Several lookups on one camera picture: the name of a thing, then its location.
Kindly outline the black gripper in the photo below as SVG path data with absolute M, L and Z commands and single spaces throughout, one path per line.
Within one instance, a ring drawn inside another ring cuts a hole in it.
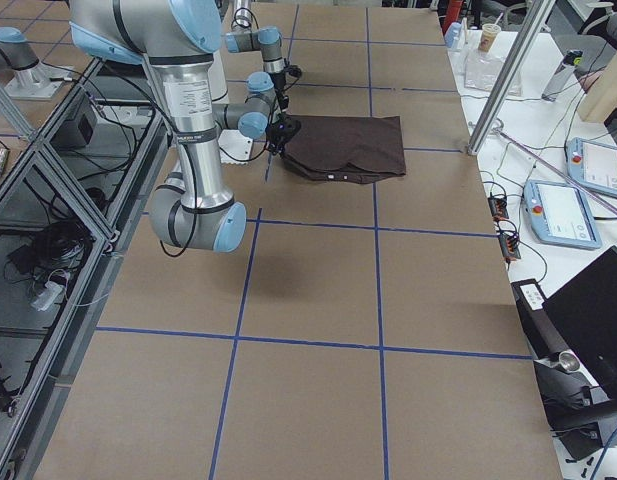
M 284 132 L 269 133 L 266 138 L 266 150 L 272 155 L 278 155 L 285 149 L 287 135 Z
M 289 97 L 286 94 L 286 74 L 284 72 L 273 73 L 271 79 L 274 85 L 279 110 L 285 111 L 289 106 Z

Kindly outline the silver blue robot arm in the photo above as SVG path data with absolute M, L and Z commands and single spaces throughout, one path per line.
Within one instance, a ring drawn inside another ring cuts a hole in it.
M 289 105 L 286 86 L 290 64 L 282 55 L 279 29 L 276 26 L 260 27 L 250 1 L 234 1 L 230 31 L 225 34 L 224 42 L 230 53 L 261 53 L 263 71 L 271 77 L 279 108 L 285 111 Z
M 235 250 L 246 227 L 245 206 L 222 178 L 219 136 L 237 130 L 257 139 L 287 106 L 288 67 L 274 26 L 253 31 L 238 22 L 223 33 L 213 1 L 73 1 L 74 44 L 89 55 L 144 67 L 179 160 L 153 194 L 150 221 L 172 247 Z M 258 51 L 263 69 L 247 79 L 241 104 L 214 104 L 210 70 L 216 52 Z

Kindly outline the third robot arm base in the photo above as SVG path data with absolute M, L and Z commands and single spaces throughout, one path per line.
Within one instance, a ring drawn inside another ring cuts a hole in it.
M 73 82 L 67 71 L 42 62 L 26 36 L 15 27 L 0 27 L 0 72 L 13 77 L 2 86 L 17 100 L 50 100 L 59 89 Z

